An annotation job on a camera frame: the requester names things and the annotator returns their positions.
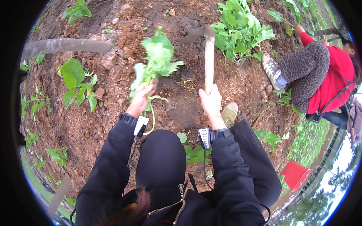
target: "sleeve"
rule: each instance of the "sleeve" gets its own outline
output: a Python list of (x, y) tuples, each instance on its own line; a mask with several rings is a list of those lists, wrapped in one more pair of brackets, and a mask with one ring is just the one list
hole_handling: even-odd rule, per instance
[(218, 138), (212, 147), (214, 195), (222, 224), (263, 225), (265, 221), (254, 195), (254, 182), (234, 136)]
[(122, 197), (130, 177), (127, 163), (133, 140), (133, 128), (124, 121), (118, 121), (108, 133), (88, 181), (77, 195), (77, 225), (92, 225)]
[(311, 42), (315, 42), (315, 40), (314, 39), (312, 39), (307, 33), (305, 33), (305, 32), (302, 32), (301, 34), (300, 34), (300, 39), (301, 39), (301, 41), (302, 41), (302, 43), (303, 43), (303, 46), (306, 46), (306, 45), (308, 45), (309, 43), (311, 43)]

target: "woman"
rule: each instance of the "woman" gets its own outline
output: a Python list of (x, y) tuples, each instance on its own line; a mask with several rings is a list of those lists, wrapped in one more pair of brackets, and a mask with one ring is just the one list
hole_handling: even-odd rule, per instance
[(303, 113), (333, 111), (349, 99), (355, 84), (361, 83), (361, 69), (351, 43), (344, 49), (328, 46), (312, 39), (300, 25), (295, 25), (304, 48), (282, 58), (279, 65), (269, 54), (262, 56), (262, 65), (277, 90), (292, 85), (292, 102)]
[(362, 141), (362, 105), (356, 99), (352, 99), (352, 103), (347, 103), (340, 107), (341, 113), (334, 111), (323, 114), (325, 120), (341, 129), (346, 129), (353, 136), (354, 144)]
[(196, 186), (194, 191), (184, 188), (185, 150), (174, 133), (157, 130), (140, 145), (137, 189), (122, 196), (134, 140), (129, 122), (144, 111), (146, 94), (153, 92), (152, 85), (137, 88), (126, 113), (108, 133), (78, 193), (77, 225), (265, 225), (260, 203), (276, 202), (281, 192), (279, 178), (247, 121), (230, 129), (225, 125), (225, 121), (234, 122), (237, 105), (231, 102), (220, 112), (222, 97), (215, 84), (210, 95), (199, 90), (211, 128), (217, 132), (211, 141), (214, 190), (198, 193)]

